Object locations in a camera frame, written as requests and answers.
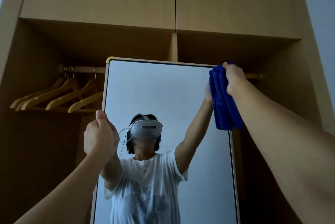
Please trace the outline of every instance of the white t-shirt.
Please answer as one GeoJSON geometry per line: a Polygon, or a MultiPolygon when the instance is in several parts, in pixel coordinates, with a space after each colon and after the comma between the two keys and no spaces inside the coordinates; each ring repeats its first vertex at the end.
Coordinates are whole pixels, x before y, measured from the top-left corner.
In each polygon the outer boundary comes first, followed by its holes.
{"type": "Polygon", "coordinates": [[[174,151],[151,159],[121,159],[123,174],[105,199],[111,198],[111,223],[179,224],[178,185],[187,181],[177,168],[174,151]]]}

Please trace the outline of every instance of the sleeve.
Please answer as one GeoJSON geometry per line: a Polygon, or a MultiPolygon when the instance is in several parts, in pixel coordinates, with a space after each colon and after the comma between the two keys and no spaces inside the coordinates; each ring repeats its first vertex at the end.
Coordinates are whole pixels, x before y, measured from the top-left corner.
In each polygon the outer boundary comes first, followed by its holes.
{"type": "Polygon", "coordinates": [[[170,151],[170,152],[167,152],[166,153],[166,158],[167,158],[167,161],[168,161],[169,168],[172,170],[172,172],[175,175],[176,181],[177,182],[181,182],[181,181],[186,182],[188,180],[188,169],[183,174],[181,174],[179,172],[178,167],[177,167],[177,163],[176,163],[176,158],[174,156],[174,150],[170,151]]]}
{"type": "Polygon", "coordinates": [[[124,165],[124,159],[120,159],[120,163],[121,163],[121,166],[122,166],[122,175],[121,175],[121,178],[118,182],[118,184],[115,186],[115,188],[113,190],[110,190],[108,189],[106,186],[105,186],[105,180],[103,180],[103,187],[104,187],[104,196],[105,196],[105,199],[106,200],[109,200],[112,198],[113,194],[116,193],[117,191],[119,191],[120,187],[122,186],[122,183],[124,181],[124,174],[125,174],[125,165],[124,165]]]}

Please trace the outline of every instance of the hair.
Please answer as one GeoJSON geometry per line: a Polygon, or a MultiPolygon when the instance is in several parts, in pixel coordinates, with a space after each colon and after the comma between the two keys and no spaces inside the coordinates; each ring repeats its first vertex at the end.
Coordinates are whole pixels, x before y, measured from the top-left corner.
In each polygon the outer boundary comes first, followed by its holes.
{"type": "MultiPolygon", "coordinates": [[[[142,114],[137,114],[136,116],[134,116],[133,119],[131,120],[129,126],[130,126],[134,121],[136,121],[136,120],[144,120],[143,116],[144,116],[144,115],[142,115],[142,114]]],[[[155,120],[155,121],[157,121],[156,116],[154,116],[153,114],[148,114],[148,115],[146,115],[146,116],[149,118],[149,120],[155,120]]],[[[128,131],[128,132],[127,132],[127,140],[129,140],[130,137],[131,137],[131,132],[128,131]]],[[[154,151],[158,151],[158,150],[159,150],[159,143],[160,143],[160,142],[161,142],[161,136],[159,136],[159,137],[157,138],[157,140],[156,140],[154,151]]],[[[135,154],[133,139],[130,140],[130,141],[128,141],[128,142],[126,143],[126,146],[127,146],[127,151],[128,151],[129,154],[135,154]]]]}

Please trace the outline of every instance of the white vr headset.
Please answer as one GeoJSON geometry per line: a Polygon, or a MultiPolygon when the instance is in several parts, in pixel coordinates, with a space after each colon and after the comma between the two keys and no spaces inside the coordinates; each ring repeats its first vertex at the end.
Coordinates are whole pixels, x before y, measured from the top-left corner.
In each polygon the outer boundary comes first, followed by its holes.
{"type": "Polygon", "coordinates": [[[146,115],[142,116],[144,120],[134,121],[128,128],[123,129],[120,133],[124,130],[128,130],[131,133],[131,137],[124,142],[130,141],[133,137],[153,137],[158,138],[163,130],[163,125],[156,121],[150,120],[146,115]]]}

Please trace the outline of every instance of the hand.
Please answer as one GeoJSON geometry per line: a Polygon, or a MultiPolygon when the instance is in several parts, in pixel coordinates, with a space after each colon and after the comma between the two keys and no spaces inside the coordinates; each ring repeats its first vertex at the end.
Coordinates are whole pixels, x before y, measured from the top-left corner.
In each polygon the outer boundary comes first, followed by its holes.
{"type": "Polygon", "coordinates": [[[108,121],[102,110],[98,110],[95,115],[96,120],[90,122],[84,132],[84,151],[86,154],[99,154],[107,163],[113,153],[116,141],[113,131],[115,127],[108,121]]]}
{"type": "Polygon", "coordinates": [[[205,87],[205,100],[207,100],[210,103],[213,103],[212,94],[210,93],[209,89],[209,82],[207,82],[205,87]]]}
{"type": "Polygon", "coordinates": [[[247,79],[240,67],[226,62],[224,62],[222,66],[226,69],[226,77],[228,79],[227,93],[232,95],[234,87],[236,87],[241,81],[246,81],[247,79]]]}

